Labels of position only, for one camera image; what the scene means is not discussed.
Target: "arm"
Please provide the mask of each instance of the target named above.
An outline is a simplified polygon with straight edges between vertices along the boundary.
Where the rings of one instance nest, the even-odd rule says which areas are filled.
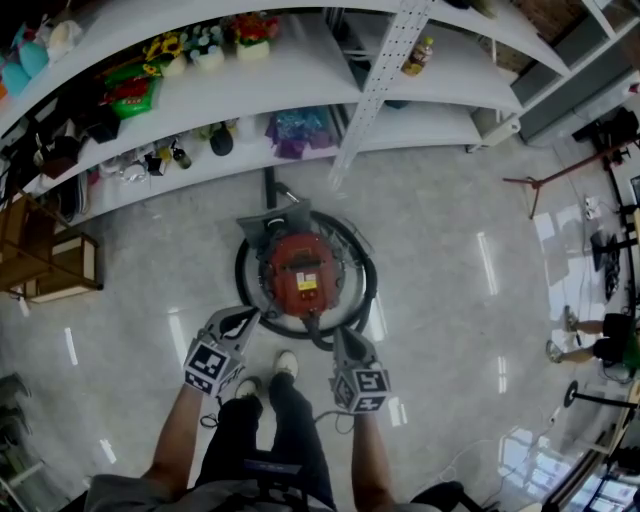
[[[370,512],[393,505],[389,462],[373,414],[354,418],[351,485],[358,512]]]
[[[183,385],[160,432],[151,468],[143,475],[164,485],[174,496],[187,490],[201,404],[202,393]]]

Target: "concrete floor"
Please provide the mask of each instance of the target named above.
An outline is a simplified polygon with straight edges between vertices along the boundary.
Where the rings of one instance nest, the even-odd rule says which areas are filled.
[[[514,510],[540,500],[571,467],[583,450],[578,436],[595,437],[599,427],[580,420],[584,410],[556,411],[568,383],[593,379],[596,365],[550,364],[544,345],[552,337],[572,346],[562,332],[565,303],[596,319],[624,304],[620,290],[605,306],[602,273],[583,250],[598,223],[615,230],[604,205],[598,220],[582,222],[585,195],[613,203],[606,176],[592,168],[545,187],[534,221],[531,195],[500,180],[543,177],[579,159],[576,151],[588,149],[558,153],[513,139],[475,154],[373,152],[358,156],[338,194],[327,185],[328,161],[279,168],[294,191],[351,220],[375,248],[377,347],[394,393],[378,417],[398,500],[457,479],[478,502],[498,493],[501,508]],[[261,180],[255,171],[211,181],[82,226],[102,245],[102,292],[36,305],[29,318],[0,299],[3,369],[19,371],[33,391],[20,399],[33,428],[28,444],[66,496],[82,492],[86,476],[148,468],[186,347],[213,311],[238,303],[233,265],[243,235],[235,219],[261,211]],[[624,259],[622,267],[624,282]],[[249,372],[268,376],[282,348],[298,355],[296,386],[314,412],[334,408],[331,358],[310,342],[259,327]],[[216,410],[205,401],[203,414]],[[351,436],[338,434],[333,419],[318,430],[336,502],[352,510]],[[274,431],[267,407],[258,445],[268,448]],[[210,436],[201,429],[193,475]]]

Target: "black vacuum hose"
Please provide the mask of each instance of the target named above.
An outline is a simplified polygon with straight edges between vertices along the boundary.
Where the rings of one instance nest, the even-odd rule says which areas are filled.
[[[335,327],[330,327],[328,329],[320,329],[319,332],[298,332],[292,331],[290,329],[286,329],[279,325],[270,322],[269,319],[264,316],[260,317],[260,324],[265,328],[269,329],[271,332],[279,334],[280,336],[284,336],[286,338],[293,338],[297,340],[308,340],[311,339],[314,345],[321,350],[332,351],[333,344],[328,343],[323,340],[323,338],[328,338],[333,336],[333,332],[337,327],[340,326],[348,326],[351,327],[353,324],[356,324],[354,329],[358,332],[364,331],[364,328],[369,321],[369,312],[371,311],[371,302],[375,298],[378,293],[378,274],[376,272],[376,267],[371,261],[371,258],[367,254],[367,252],[362,247],[362,244],[358,240],[358,238],[347,228],[344,224],[342,224],[339,220],[334,219],[330,215],[326,215],[324,213],[320,213],[317,211],[311,212],[311,218],[316,221],[318,224],[325,224],[330,226],[332,229],[337,231],[342,238],[344,238],[349,245],[351,245],[356,253],[360,261],[362,261],[362,266],[364,268],[365,273],[365,290],[364,290],[364,298],[358,308],[356,308],[347,318],[344,319],[340,324]],[[238,249],[238,254],[236,255],[236,263],[235,263],[235,278],[236,278],[236,288],[238,289],[238,295],[240,296],[240,300],[245,306],[255,306],[255,304],[251,303],[249,293],[247,291],[247,286],[244,279],[244,267],[247,259],[247,254],[249,252],[249,242],[245,239],[242,244],[240,244],[240,248]]]

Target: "black shorts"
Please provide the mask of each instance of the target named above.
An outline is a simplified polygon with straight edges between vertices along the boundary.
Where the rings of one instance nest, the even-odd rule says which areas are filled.
[[[633,317],[609,313],[604,316],[602,334],[606,336],[593,345],[593,355],[612,363],[621,363],[629,334],[633,327]]]

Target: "gray shirt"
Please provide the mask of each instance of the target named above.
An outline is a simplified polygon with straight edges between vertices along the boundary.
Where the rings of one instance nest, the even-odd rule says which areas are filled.
[[[225,480],[211,482],[188,491],[175,501],[169,491],[153,480],[126,478],[115,475],[98,475],[91,482],[85,504],[86,512],[211,512],[232,494],[246,497],[258,496],[255,480]],[[252,512],[287,512],[286,504],[258,502],[246,505],[242,510]],[[311,512],[327,512],[331,509],[309,497]],[[429,505],[395,505],[394,512],[439,512]]]

